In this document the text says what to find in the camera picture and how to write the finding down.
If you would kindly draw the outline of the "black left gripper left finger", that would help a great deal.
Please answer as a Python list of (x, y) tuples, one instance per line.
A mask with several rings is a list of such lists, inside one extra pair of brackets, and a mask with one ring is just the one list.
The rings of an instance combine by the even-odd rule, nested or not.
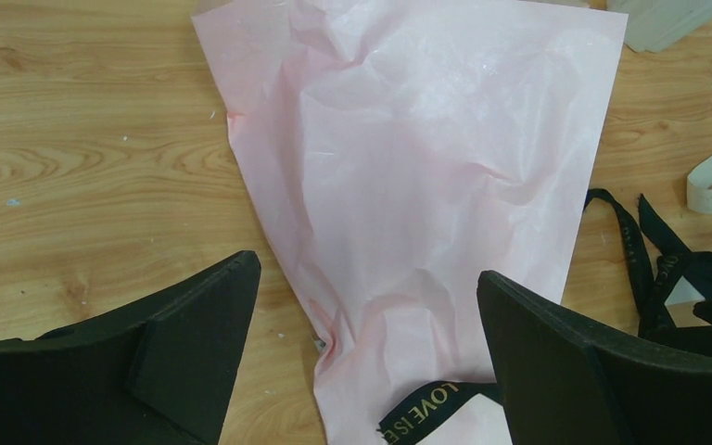
[(0, 340), (0, 444), (215, 444), (261, 279), (242, 250), (38, 338)]

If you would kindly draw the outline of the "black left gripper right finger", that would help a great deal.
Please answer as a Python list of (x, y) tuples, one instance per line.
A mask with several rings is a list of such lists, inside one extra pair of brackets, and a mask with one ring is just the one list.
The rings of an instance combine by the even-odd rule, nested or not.
[(644, 339), (494, 271), (477, 301), (516, 444), (712, 444), (712, 326)]

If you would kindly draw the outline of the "black printed ribbon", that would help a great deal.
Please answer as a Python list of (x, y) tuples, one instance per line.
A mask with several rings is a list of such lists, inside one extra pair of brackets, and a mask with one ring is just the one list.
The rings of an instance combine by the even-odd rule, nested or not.
[[(632, 336), (647, 339), (675, 328), (712, 326), (693, 314), (696, 303), (712, 299), (712, 252), (689, 249), (645, 198), (631, 215), (604, 189), (593, 188), (587, 197), (610, 204), (617, 217), (639, 316), (638, 332)], [(492, 383), (439, 380), (421, 386), (386, 414), (379, 432), (390, 444), (419, 444), (475, 398), (491, 410), (490, 417), (479, 423), (479, 436), (494, 444), (498, 432), (506, 430), (514, 443), (497, 378)]]

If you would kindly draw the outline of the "pink paper flower wrap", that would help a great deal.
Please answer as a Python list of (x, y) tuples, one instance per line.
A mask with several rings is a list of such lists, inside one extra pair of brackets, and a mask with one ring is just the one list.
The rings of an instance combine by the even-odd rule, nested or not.
[(396, 444), (494, 377), (495, 270), (559, 303), (626, 15), (534, 1), (227, 1), (193, 24), (323, 349), (330, 444)]

